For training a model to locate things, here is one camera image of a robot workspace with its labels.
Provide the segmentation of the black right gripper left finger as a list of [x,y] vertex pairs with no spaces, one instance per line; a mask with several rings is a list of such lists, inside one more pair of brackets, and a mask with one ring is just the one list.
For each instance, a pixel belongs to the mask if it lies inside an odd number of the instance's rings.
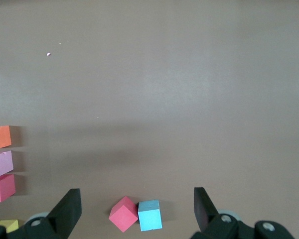
[[10,233],[0,226],[0,239],[67,239],[81,215],[80,189],[70,189],[47,216],[33,218]]

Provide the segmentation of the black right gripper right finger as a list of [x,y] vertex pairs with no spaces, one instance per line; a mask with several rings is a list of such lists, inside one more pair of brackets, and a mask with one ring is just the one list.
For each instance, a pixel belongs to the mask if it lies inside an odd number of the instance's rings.
[[194,188],[194,213],[200,231],[193,239],[292,239],[294,236],[281,224],[258,221],[254,227],[228,213],[219,213],[203,187]]

